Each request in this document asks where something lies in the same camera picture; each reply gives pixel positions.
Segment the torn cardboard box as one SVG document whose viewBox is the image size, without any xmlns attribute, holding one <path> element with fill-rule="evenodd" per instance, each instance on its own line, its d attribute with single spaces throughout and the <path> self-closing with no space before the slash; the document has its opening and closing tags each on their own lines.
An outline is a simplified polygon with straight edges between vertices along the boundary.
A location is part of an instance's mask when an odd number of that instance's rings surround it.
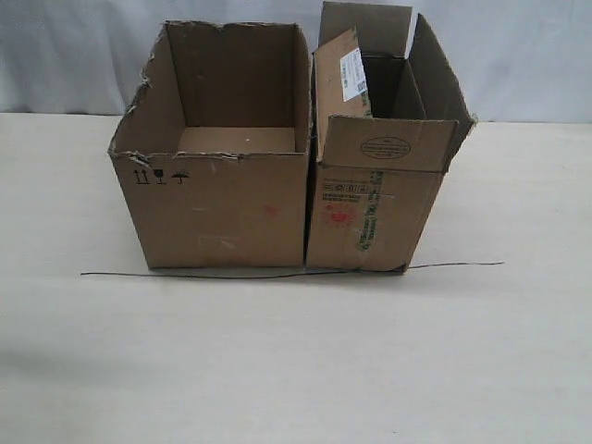
<svg viewBox="0 0 592 444">
<path fill-rule="evenodd" d="M 294 23 L 162 25 L 108 148 L 148 266 L 302 264 L 310 93 Z"/>
</svg>

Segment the tall cardboard box with flaps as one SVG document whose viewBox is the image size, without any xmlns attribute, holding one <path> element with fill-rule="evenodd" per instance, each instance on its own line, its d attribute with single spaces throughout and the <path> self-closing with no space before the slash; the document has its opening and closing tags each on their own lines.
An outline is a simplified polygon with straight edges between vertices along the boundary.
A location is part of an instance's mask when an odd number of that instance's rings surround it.
<svg viewBox="0 0 592 444">
<path fill-rule="evenodd" d="M 314 111 L 306 265 L 406 271 L 475 125 L 427 19 L 408 6 L 326 1 Z"/>
</svg>

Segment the thin dark line marker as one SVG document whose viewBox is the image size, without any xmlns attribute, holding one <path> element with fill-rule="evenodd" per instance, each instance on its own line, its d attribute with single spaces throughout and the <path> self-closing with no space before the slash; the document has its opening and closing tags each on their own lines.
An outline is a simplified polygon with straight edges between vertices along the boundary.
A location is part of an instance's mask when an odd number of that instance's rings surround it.
<svg viewBox="0 0 592 444">
<path fill-rule="evenodd" d="M 299 269 L 295 272 L 276 273 L 273 275 L 254 275 L 243 274 L 239 276 L 230 275 L 205 275 L 189 274 L 189 273 L 165 273 L 162 271 L 153 271 L 148 273 L 129 273 L 129 272 L 106 272 L 106 271 L 86 271 L 80 272 L 79 276 L 86 277 L 113 277 L 113 278 L 185 278 L 185 279 L 202 279 L 202 280 L 276 280 L 276 279 L 290 279 L 290 278 L 307 278 L 307 277 L 325 277 L 325 276 L 339 276 L 339 275 L 385 275 L 385 276 L 401 276 L 409 270 L 422 270 L 428 268 L 442 268 L 442 267 L 462 267 L 462 266 L 500 266 L 505 265 L 505 261 L 495 262 L 447 262 L 447 263 L 433 263 L 421 264 L 411 266 L 401 266 L 399 268 L 389 271 L 364 271 L 361 269 L 345 270 L 345 269 L 327 269 L 327 270 L 312 270 Z"/>
</svg>

